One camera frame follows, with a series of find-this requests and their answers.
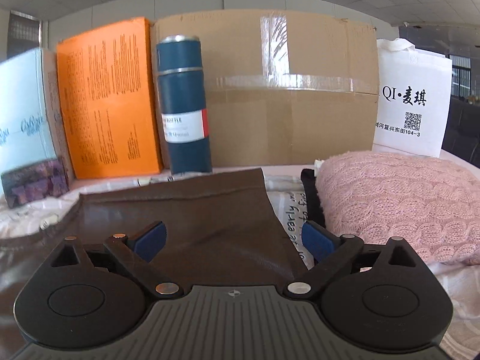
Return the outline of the orange printed box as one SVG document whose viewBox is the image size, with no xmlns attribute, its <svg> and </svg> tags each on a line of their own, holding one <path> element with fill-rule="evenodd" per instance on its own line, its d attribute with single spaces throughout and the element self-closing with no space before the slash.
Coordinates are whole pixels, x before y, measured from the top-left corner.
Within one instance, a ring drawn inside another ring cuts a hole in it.
<svg viewBox="0 0 480 360">
<path fill-rule="evenodd" d="M 149 20 L 126 19 L 64 39 L 56 57 L 76 177 L 161 172 Z"/>
</svg>

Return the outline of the white cartoon print bedsheet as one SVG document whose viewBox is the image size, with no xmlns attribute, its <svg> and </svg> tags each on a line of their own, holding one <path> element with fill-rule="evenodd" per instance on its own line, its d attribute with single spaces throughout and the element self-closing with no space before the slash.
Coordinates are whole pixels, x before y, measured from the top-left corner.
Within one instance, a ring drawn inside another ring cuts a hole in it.
<svg viewBox="0 0 480 360">
<path fill-rule="evenodd" d="M 308 218 L 301 171 L 261 171 L 307 272 L 317 261 L 302 242 Z M 80 182 L 62 197 L 24 207 L 42 213 L 81 194 L 193 177 Z M 282 288 L 195 284 L 182 288 L 182 297 L 156 299 L 120 275 L 103 242 L 67 236 L 36 269 L 14 300 L 25 344 L 9 359 L 479 357 L 479 263 L 427 263 L 399 236 L 364 242 L 350 272 L 309 299 L 283 294 L 293 280 Z"/>
</svg>

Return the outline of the pink knitted sweater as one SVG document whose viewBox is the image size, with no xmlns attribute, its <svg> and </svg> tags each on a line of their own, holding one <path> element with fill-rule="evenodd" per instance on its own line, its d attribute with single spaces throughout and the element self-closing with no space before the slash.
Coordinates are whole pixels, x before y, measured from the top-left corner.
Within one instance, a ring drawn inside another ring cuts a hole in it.
<svg viewBox="0 0 480 360">
<path fill-rule="evenodd" d="M 337 236 L 399 236 L 426 263 L 479 264 L 479 179 L 451 161 L 349 152 L 320 165 L 316 190 Z"/>
</svg>

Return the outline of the large cardboard box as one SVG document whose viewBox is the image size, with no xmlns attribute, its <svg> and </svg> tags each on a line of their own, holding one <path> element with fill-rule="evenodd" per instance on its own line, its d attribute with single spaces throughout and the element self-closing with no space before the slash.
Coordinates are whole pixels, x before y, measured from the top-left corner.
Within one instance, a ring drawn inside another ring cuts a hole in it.
<svg viewBox="0 0 480 360">
<path fill-rule="evenodd" d="M 377 39 L 370 24 L 293 10 L 168 16 L 151 41 L 201 43 L 214 167 L 303 165 L 370 150 Z"/>
</svg>

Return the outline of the brown leather garment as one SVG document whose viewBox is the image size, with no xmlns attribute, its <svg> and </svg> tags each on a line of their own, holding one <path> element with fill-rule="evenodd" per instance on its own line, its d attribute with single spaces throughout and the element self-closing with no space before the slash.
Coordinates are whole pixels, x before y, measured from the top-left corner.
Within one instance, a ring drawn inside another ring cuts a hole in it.
<svg viewBox="0 0 480 360">
<path fill-rule="evenodd" d="M 60 209 L 1 215 L 1 357 L 25 341 L 13 315 L 20 290 L 67 236 L 100 244 L 161 222 L 166 243 L 154 268 L 188 289 L 195 284 L 284 287 L 306 266 L 276 217 L 260 169 L 149 183 L 66 200 Z"/>
</svg>

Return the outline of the black smartphone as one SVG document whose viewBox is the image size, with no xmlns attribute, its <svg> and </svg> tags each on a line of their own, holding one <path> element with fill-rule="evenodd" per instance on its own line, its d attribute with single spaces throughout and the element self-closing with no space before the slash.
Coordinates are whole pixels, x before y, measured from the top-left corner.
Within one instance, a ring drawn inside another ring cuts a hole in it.
<svg viewBox="0 0 480 360">
<path fill-rule="evenodd" d="M 1 186 L 10 209 L 46 197 L 60 197 L 70 189 L 62 158 L 42 160 L 4 172 Z"/>
</svg>

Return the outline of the black folded garment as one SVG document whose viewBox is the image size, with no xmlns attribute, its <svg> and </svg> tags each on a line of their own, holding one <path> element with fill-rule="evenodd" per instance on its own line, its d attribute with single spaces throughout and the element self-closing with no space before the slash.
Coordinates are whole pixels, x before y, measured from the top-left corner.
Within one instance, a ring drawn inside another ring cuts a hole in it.
<svg viewBox="0 0 480 360">
<path fill-rule="evenodd" d="M 324 212 L 320 205 L 320 198 L 318 196 L 316 187 L 316 176 L 312 169 L 303 169 L 300 174 L 300 180 L 304 186 L 307 203 L 307 219 L 326 228 L 326 219 Z"/>
</svg>

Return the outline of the black leather sofa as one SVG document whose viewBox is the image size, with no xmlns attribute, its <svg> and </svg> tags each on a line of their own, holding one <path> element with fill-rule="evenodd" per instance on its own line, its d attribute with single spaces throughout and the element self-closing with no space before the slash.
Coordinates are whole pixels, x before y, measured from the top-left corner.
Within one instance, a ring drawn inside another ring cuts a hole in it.
<svg viewBox="0 0 480 360">
<path fill-rule="evenodd" d="M 479 106 L 452 97 L 442 149 L 479 167 Z"/>
</svg>

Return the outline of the light blue foam board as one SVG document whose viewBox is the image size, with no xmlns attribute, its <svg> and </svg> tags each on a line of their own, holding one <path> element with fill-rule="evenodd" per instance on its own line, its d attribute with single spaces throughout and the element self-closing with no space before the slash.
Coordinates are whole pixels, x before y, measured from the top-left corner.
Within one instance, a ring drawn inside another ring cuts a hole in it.
<svg viewBox="0 0 480 360">
<path fill-rule="evenodd" d="M 0 90 L 1 172 L 60 157 L 72 180 L 56 54 L 35 48 L 2 62 Z"/>
</svg>

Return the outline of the white tote bag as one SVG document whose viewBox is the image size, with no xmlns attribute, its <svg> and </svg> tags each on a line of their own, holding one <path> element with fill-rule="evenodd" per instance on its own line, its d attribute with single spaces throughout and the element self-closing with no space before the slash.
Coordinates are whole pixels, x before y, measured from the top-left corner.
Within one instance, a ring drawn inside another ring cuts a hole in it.
<svg viewBox="0 0 480 360">
<path fill-rule="evenodd" d="M 451 100 L 452 61 L 410 41 L 377 40 L 379 100 L 373 146 L 438 158 Z"/>
</svg>

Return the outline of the blue thermos bottle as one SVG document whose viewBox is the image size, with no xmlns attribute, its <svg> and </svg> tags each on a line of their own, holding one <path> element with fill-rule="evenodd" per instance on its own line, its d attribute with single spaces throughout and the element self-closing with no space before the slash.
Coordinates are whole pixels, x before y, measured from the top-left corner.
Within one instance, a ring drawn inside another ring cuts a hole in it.
<svg viewBox="0 0 480 360">
<path fill-rule="evenodd" d="M 160 116 L 172 174 L 212 172 L 199 38 L 172 35 L 156 45 Z"/>
</svg>

